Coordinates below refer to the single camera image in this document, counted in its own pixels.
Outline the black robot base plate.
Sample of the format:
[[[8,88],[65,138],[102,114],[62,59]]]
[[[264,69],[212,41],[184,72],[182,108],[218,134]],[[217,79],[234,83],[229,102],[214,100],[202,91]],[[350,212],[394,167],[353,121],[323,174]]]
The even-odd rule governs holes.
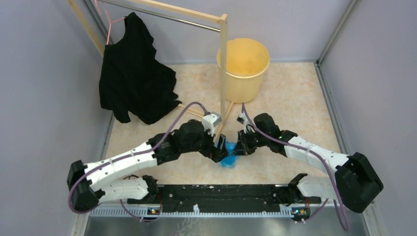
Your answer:
[[[151,198],[128,199],[129,205],[157,205],[163,213],[192,212],[197,205],[202,213],[279,212],[281,206],[319,204],[319,197],[304,197],[294,186],[280,184],[159,185]]]

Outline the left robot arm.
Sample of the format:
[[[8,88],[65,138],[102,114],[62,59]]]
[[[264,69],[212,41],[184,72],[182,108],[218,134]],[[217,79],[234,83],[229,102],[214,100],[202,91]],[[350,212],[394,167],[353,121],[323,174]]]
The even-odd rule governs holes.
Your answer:
[[[167,132],[112,158],[92,163],[73,162],[66,180],[68,206],[74,213],[83,214],[102,202],[113,200],[142,199],[145,203],[152,203],[158,195],[154,178],[143,176],[136,180],[121,180],[121,177],[178,160],[182,154],[190,152],[198,152],[215,163],[229,154],[225,135],[221,134],[214,141],[211,129],[192,119],[178,129],[169,128]]]

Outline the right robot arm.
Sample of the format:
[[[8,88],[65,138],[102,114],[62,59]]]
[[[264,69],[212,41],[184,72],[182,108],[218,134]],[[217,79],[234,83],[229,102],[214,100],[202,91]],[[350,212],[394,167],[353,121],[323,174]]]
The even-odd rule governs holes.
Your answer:
[[[289,198],[301,203],[307,197],[337,200],[346,208],[362,213],[382,192],[384,185],[369,162],[359,152],[352,155],[319,147],[290,130],[280,130],[273,118],[262,113],[250,121],[241,112],[237,121],[243,124],[233,155],[248,156],[257,148],[302,161],[327,177],[304,176],[288,189]]]

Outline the blue plastic trash bag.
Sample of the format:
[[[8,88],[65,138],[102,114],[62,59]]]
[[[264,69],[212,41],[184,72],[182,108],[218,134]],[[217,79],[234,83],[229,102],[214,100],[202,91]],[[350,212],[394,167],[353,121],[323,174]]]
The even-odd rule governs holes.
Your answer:
[[[219,166],[223,168],[232,169],[236,166],[238,157],[233,155],[234,148],[236,147],[235,142],[226,141],[226,150],[228,151],[228,156],[225,157],[222,161],[219,162]]]

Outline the wooden clothes rack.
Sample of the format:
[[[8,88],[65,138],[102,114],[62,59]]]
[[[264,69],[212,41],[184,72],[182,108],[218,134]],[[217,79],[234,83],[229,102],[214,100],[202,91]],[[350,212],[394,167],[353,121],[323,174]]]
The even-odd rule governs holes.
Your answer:
[[[222,16],[214,16],[208,13],[203,13],[203,12],[199,12],[199,11],[195,11],[195,10],[191,10],[191,9],[187,9],[187,8],[183,8],[183,7],[179,7],[179,6],[175,6],[175,5],[171,5],[171,4],[167,4],[167,3],[162,3],[162,2],[158,2],[155,0],[125,0],[126,2],[129,2],[130,5],[126,5],[126,4],[121,4],[120,2],[116,2],[115,0],[102,0],[102,2],[107,3],[107,4],[111,4],[111,5],[115,5],[115,6],[119,6],[125,9],[131,9],[134,11],[138,11],[141,13],[145,13],[148,15],[152,15],[152,16],[156,16],[159,18],[163,18],[163,19],[168,19],[171,21],[175,21],[175,22],[179,22],[182,24],[186,24],[186,25],[190,25],[190,26],[194,26],[194,27],[198,27],[201,29],[206,29],[206,30],[210,30],[210,31],[214,31],[220,34],[220,53],[219,53],[219,80],[222,78],[225,78],[225,72],[226,72],[226,43],[228,41],[228,25],[227,25],[227,21],[228,21],[228,15],[227,14],[223,14]],[[90,24],[90,22],[88,21],[88,19],[86,18],[85,14],[83,13],[83,11],[80,9],[78,3],[76,0],[66,0],[66,2],[68,3],[68,5],[70,6],[70,8],[72,9],[72,11],[74,12],[76,18],[78,19],[78,21],[81,23],[82,27],[84,28],[85,32],[88,34],[89,38],[91,39],[92,43],[94,44],[94,46],[96,47],[96,49],[98,50],[98,52],[100,53],[100,55],[103,57],[104,55],[104,50],[105,50],[105,46],[104,43],[102,42],[101,37],[99,37],[96,32],[94,31],[94,28],[92,27],[92,25]],[[97,18],[98,23],[97,25],[100,27],[102,26],[104,28],[103,37],[107,37],[107,31],[105,26],[103,25],[102,21],[100,20],[100,16],[98,14],[98,10],[96,9],[96,7],[94,6],[90,6],[92,3],[87,3],[87,10],[91,10],[91,8],[93,8],[93,17]],[[202,25],[202,24],[198,24],[195,22],[191,22],[191,21],[186,21],[183,19],[179,19],[176,17],[172,17],[169,15],[164,15],[155,11],[149,11],[149,10],[145,10],[143,8],[138,8],[138,7],[134,7],[132,6],[132,4],[142,4],[148,7],[152,7],[155,9],[159,9],[159,10],[165,10],[167,12],[172,12],[172,13],[176,13],[178,15],[183,15],[183,16],[188,16],[191,18],[195,18],[195,19],[200,19],[200,20],[204,20],[204,21],[208,21],[208,22],[212,22],[215,24],[219,24],[220,28],[213,28],[213,27],[209,27],[207,25]],[[221,118],[222,118],[222,122],[217,125],[215,127],[215,133],[214,133],[214,141],[216,142],[221,134],[221,131],[224,127],[224,124],[228,118],[228,115],[230,113],[231,108],[233,107],[233,105],[231,104],[229,106],[228,109],[226,109],[226,102],[221,103],[220,102],[220,114],[221,114]]]

